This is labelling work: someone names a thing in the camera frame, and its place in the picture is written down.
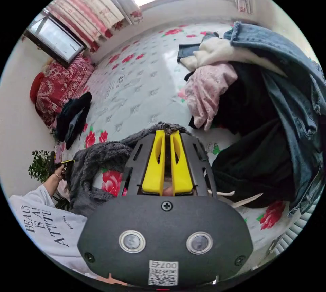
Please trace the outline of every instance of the red and white curtain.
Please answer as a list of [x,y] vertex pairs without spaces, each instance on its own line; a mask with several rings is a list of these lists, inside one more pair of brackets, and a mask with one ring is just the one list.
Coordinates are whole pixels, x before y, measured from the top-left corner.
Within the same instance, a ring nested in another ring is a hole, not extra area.
[[116,31],[143,19],[134,0],[53,0],[46,8],[75,33],[90,52],[97,51]]

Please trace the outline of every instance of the hand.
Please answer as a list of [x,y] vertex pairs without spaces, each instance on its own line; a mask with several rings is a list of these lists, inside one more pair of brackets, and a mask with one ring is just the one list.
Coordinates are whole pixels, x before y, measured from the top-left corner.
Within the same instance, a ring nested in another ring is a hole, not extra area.
[[173,196],[173,187],[167,187],[163,190],[162,196]]
[[58,169],[54,171],[54,173],[58,176],[59,181],[61,181],[63,179],[62,174],[65,173],[65,166],[61,165]]

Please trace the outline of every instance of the mattress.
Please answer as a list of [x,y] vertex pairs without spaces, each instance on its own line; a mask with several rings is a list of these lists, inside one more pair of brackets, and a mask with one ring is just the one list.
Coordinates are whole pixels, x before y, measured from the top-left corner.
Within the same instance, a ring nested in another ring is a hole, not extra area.
[[[180,124],[195,134],[204,143],[212,164],[239,136],[223,128],[204,132],[188,126],[191,114],[183,88],[189,71],[177,63],[177,53],[179,44],[201,42],[206,31],[216,31],[222,37],[230,26],[209,22],[163,27],[133,38],[105,57],[84,89],[93,96],[84,131],[70,150],[62,146],[62,160],[73,158],[78,150],[94,143],[118,141],[162,121]],[[93,184],[114,190],[120,180],[119,173],[101,169]],[[241,272],[262,261],[271,243],[300,216],[288,218],[288,203],[282,201],[260,209],[241,206],[237,211],[247,223],[254,246]]]

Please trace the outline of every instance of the white wall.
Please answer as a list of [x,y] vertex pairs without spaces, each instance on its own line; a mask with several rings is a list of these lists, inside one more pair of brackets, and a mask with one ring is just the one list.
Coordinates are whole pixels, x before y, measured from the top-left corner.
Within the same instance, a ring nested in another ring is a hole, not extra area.
[[33,150],[53,150],[54,140],[29,97],[49,56],[29,39],[19,41],[0,80],[0,178],[5,194],[23,195],[40,183],[28,176]]
[[191,18],[199,20],[243,18],[234,2],[231,0],[177,0],[155,6],[143,11],[143,21],[130,25],[102,43],[100,49],[91,54],[92,61],[98,63],[106,54],[117,48],[123,42],[151,28]]
[[284,10],[272,0],[253,0],[253,11],[253,19],[261,26],[282,34],[294,42],[308,57],[318,62],[304,34]]

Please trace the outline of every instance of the denim jacket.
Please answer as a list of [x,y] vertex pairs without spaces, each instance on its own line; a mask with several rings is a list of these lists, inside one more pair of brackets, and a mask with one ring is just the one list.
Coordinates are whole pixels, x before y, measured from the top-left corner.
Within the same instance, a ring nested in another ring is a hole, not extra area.
[[322,126],[326,115],[323,71],[294,43],[263,27],[236,22],[224,38],[234,47],[248,48],[268,58],[287,75],[285,78],[261,68],[291,153],[295,200],[290,203],[288,216],[298,209],[303,214],[321,194],[326,181],[323,161],[326,146],[322,141],[322,135],[326,136],[325,126]]

